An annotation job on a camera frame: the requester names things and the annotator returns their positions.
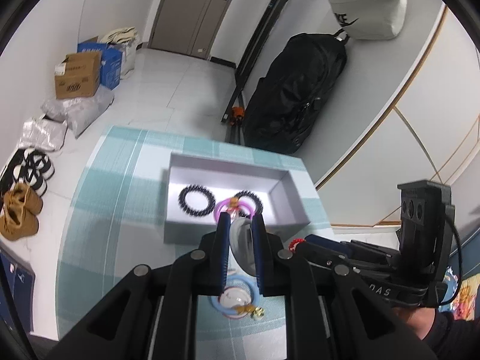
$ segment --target tiled floor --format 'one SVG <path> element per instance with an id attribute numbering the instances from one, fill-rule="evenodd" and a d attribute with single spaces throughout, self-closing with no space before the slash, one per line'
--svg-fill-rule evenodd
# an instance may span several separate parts
<path id="1" fill-rule="evenodd" d="M 50 156 L 56 171 L 47 182 L 38 234 L 17 242 L 2 239 L 6 249 L 35 272 L 35 334 L 58 339 L 55 281 L 63 225 L 78 179 L 104 129 L 115 124 L 223 141 L 226 127 L 220 119 L 234 86 L 232 68 L 141 49 L 135 70 L 115 88 L 109 109 L 78 139 L 67 132 L 64 147 Z"/>

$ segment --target brown boot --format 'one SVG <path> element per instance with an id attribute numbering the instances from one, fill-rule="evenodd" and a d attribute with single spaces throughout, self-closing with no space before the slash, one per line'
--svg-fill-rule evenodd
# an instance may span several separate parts
<path id="1" fill-rule="evenodd" d="M 42 198 L 27 184 L 16 183 L 12 191 L 5 193 L 4 200 L 9 198 L 20 202 L 33 215 L 38 215 L 42 211 Z"/>
<path id="2" fill-rule="evenodd" d="M 16 241 L 37 232 L 37 217 L 19 201 L 5 196 L 3 215 L 0 217 L 0 233 L 9 241 Z"/>

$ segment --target human hand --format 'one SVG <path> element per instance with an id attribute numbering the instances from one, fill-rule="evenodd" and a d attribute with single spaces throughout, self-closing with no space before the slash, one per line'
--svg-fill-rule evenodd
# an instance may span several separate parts
<path id="1" fill-rule="evenodd" d="M 420 340 L 423 340 L 427 336 L 434 324 L 435 309 L 427 309 L 425 307 L 417 309 L 393 307 L 392 310 L 397 317 L 413 330 Z"/>

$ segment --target blue cardboard box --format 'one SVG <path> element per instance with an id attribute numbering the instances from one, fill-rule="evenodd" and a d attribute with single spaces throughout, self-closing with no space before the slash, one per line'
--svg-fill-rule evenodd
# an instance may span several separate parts
<path id="1" fill-rule="evenodd" d="M 107 43 L 83 42 L 79 43 L 77 52 L 101 51 L 102 63 L 100 67 L 100 84 L 113 89 L 120 83 L 122 67 L 122 52 L 111 48 Z"/>
<path id="2" fill-rule="evenodd" d="M 32 303 L 35 275 L 15 261 L 2 248 L 0 248 L 0 262 L 0 269 L 4 269 L 7 276 L 18 317 L 24 330 L 28 333 L 33 330 Z M 8 312 L 4 290 L 5 288 L 0 289 L 0 318 L 3 318 L 6 324 L 13 329 L 14 324 Z"/>

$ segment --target gray box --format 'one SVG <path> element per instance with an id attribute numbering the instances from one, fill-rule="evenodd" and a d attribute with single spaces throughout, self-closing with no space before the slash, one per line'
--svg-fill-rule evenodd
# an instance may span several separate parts
<path id="1" fill-rule="evenodd" d="M 180 191 L 191 184 L 206 187 L 217 203 L 239 191 L 253 192 L 262 201 L 267 231 L 279 235 L 283 242 L 310 223 L 289 171 L 172 153 L 165 243 L 198 245 L 204 234 L 217 229 L 213 213 L 190 216 L 179 206 Z M 186 201 L 194 209 L 207 207 L 207 199 L 199 193 L 189 193 Z"/>

